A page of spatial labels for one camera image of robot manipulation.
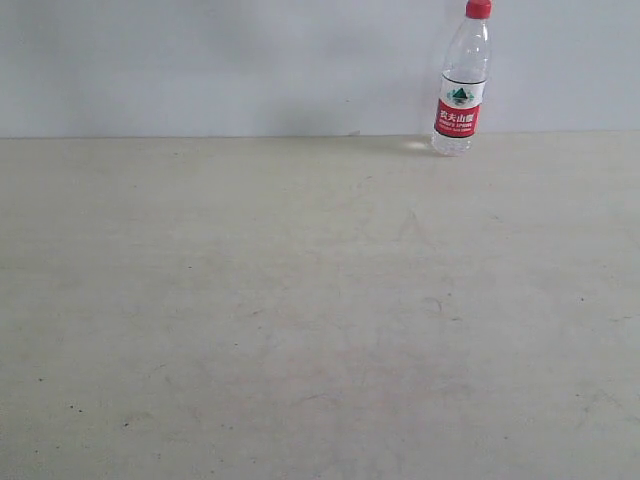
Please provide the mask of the clear plastic water bottle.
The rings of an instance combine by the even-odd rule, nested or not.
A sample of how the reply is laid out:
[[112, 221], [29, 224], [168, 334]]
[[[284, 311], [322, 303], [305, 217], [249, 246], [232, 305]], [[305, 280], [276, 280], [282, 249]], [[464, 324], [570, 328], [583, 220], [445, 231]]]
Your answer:
[[471, 147], [491, 63], [488, 21], [490, 0], [469, 0], [465, 16], [445, 55], [431, 139], [445, 156], [457, 156]]

